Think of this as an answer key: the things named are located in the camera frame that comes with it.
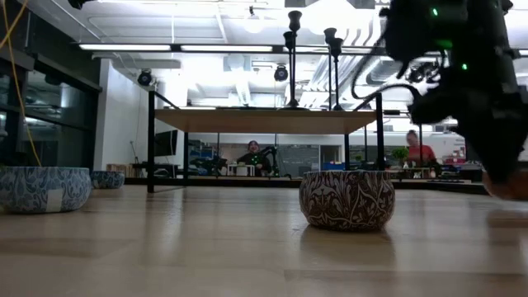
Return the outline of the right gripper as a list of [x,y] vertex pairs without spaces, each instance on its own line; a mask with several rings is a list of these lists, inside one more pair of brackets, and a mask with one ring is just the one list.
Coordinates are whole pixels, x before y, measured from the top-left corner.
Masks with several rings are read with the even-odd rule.
[[464,137],[467,160],[477,162],[494,184],[507,184],[519,171],[527,129],[470,130],[463,125],[519,125],[527,120],[527,86],[517,81],[514,67],[518,58],[518,53],[479,58],[451,54],[443,71],[443,116],[458,121],[456,133]]

